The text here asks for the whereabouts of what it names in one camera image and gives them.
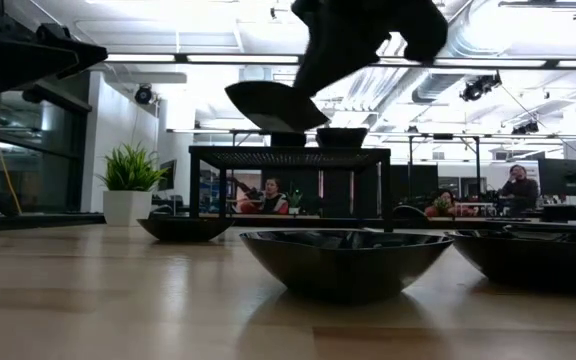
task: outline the ceiling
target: ceiling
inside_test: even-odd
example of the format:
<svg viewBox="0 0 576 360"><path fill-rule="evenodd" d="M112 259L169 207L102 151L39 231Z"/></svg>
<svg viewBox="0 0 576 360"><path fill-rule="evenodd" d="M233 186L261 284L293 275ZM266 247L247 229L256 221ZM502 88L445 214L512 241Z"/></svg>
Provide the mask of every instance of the ceiling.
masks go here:
<svg viewBox="0 0 576 360"><path fill-rule="evenodd" d="M291 2L6 0L6 5L10 15L30 28L58 21L78 38L106 46L112 53L303 53L307 29L288 11ZM576 8L517 9L500 7L499 2L435 0L451 22L449 43L440 55L576 57ZM394 34L379 54L400 55L402 45L401 37ZM129 87L135 84L126 83L126 78L139 73L185 73L187 84L175 86L193 98L202 127L222 129L253 127L232 106L225 86L260 78L291 83L297 71L294 66L185 64L115 64L100 69L107 71L110 81L121 78ZM576 134L574 122L565 121L576 114L576 72L502 71L503 88L476 102L462 101L459 93L478 75L481 72L469 70L366 68L322 90L314 100L333 126L403 132L415 125L428 132L509 133L513 125L538 116L548 124L548 131ZM419 94L430 101L419 102L415 98ZM526 110L533 115L526 115ZM231 141L216 135L210 139ZM386 146L385 140L377 139L374 146Z"/></svg>

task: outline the mesh tabletop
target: mesh tabletop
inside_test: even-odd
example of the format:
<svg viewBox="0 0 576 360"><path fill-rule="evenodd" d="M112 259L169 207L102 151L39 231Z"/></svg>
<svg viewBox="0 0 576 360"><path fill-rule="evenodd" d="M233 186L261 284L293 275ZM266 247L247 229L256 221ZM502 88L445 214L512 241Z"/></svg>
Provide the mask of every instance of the mesh tabletop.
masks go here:
<svg viewBox="0 0 576 360"><path fill-rule="evenodd" d="M191 146L190 153L224 169L359 169L390 159L390 149Z"/></svg>

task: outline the white planter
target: white planter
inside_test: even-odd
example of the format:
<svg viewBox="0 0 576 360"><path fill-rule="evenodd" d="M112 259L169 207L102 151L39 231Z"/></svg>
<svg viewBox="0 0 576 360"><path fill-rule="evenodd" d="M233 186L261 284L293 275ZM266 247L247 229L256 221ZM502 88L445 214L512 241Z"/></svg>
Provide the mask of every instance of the white planter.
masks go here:
<svg viewBox="0 0 576 360"><path fill-rule="evenodd" d="M139 226L138 219L147 219L152 208L150 191L105 191L104 217L108 226Z"/></svg>

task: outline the wooden table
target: wooden table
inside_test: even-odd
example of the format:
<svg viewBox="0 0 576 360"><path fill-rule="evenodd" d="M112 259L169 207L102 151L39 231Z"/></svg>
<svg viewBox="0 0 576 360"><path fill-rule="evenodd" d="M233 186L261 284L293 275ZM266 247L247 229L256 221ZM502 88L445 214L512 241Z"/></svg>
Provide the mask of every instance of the wooden table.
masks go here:
<svg viewBox="0 0 576 360"><path fill-rule="evenodd" d="M285 293L246 230L1 232L0 359L576 359L576 298L491 285L452 248L400 298L348 308Z"/></svg>

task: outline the black metal table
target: black metal table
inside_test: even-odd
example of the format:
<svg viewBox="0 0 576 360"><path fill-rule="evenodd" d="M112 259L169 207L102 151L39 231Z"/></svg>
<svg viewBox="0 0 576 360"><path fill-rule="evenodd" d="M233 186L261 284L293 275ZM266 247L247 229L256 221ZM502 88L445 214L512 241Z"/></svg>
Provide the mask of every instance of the black metal table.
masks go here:
<svg viewBox="0 0 576 360"><path fill-rule="evenodd" d="M199 179L201 161L219 170L219 218L226 218L228 170L347 170L355 176L379 164L381 217L384 230L392 231L390 192L390 149L343 149L300 147L191 146L190 217L199 217Z"/></svg>

